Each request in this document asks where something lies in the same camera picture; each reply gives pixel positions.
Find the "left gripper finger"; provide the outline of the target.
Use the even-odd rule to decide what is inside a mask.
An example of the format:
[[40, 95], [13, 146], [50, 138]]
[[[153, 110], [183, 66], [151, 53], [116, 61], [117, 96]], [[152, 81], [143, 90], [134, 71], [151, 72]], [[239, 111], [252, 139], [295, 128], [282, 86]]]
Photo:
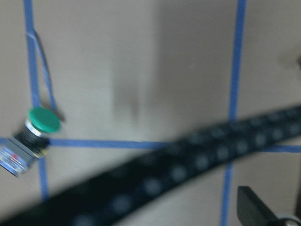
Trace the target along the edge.
[[275, 214], [248, 186], [237, 188], [237, 217], [243, 226], [299, 226], [295, 216]]

